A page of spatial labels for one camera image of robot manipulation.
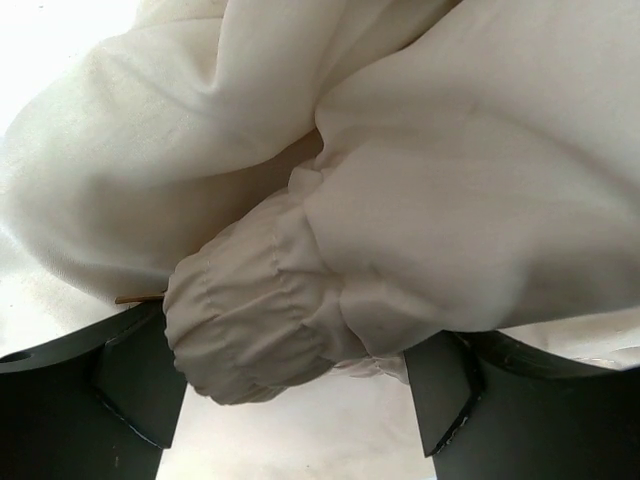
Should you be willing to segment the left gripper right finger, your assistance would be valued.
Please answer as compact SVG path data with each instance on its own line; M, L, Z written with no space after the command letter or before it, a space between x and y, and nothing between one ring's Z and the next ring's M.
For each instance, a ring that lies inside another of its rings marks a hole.
M500 332L441 332L404 353L441 480L636 479L639 370L568 360Z

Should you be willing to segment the beige trousers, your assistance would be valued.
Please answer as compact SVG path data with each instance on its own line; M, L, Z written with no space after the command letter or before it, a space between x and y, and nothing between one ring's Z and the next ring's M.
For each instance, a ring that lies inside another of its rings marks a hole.
M268 401L639 303L635 1L155 1L10 125L1 220Z

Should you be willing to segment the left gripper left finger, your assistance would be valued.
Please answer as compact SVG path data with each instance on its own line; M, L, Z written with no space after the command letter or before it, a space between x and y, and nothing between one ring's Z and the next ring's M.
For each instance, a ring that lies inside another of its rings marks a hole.
M4 479L153 479L186 390L158 301L1 359Z

